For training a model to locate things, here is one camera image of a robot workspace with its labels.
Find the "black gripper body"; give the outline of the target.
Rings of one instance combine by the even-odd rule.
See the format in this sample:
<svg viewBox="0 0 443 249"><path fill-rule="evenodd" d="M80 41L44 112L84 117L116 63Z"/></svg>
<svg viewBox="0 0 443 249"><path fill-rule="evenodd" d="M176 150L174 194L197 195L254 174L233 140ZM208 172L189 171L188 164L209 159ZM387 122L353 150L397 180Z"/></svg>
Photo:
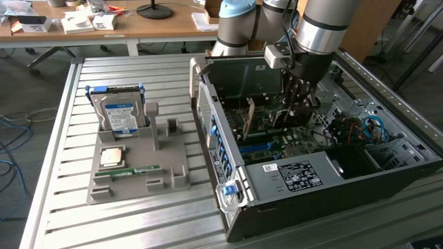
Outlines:
<svg viewBox="0 0 443 249"><path fill-rule="evenodd" d="M316 84L324 77L335 58L335 53L319 55L313 53L296 53L291 74L300 80Z"/></svg>

